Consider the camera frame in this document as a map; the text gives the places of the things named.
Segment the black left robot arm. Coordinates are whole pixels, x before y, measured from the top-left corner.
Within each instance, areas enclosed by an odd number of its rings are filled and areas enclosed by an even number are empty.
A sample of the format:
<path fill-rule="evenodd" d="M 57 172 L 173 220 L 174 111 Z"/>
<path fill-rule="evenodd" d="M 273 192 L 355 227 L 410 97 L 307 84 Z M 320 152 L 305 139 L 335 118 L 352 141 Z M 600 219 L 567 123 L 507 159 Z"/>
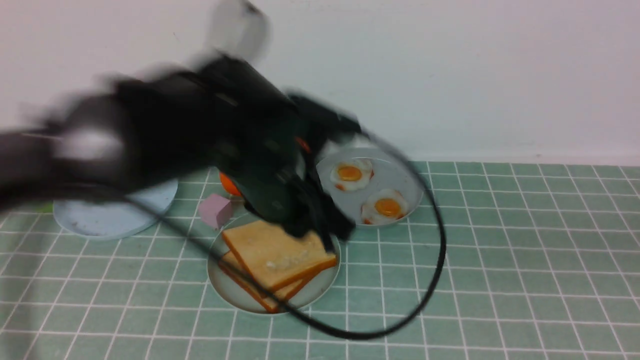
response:
<path fill-rule="evenodd" d="M 1 134 L 1 210 L 54 199 L 121 202 L 128 194 L 216 167 L 245 208 L 300 239 L 349 239 L 355 223 L 322 187 L 316 161 L 359 124 L 287 95 L 226 55 L 200 69 L 123 78 L 82 96 L 41 129 Z"/>

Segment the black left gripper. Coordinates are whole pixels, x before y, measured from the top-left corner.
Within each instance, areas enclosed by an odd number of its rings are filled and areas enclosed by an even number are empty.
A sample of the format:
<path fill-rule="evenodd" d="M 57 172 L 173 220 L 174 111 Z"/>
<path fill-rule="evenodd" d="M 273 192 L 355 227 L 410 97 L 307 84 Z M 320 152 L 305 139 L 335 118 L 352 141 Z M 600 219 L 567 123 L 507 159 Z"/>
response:
<path fill-rule="evenodd" d="M 316 166 L 327 143 L 344 144 L 361 132 L 358 120 L 301 92 L 280 91 L 228 55 L 196 74 L 220 106 L 217 167 L 246 209 L 298 239 L 313 231 L 325 253 L 335 253 L 333 239 L 348 241 L 355 223 L 323 189 Z"/>

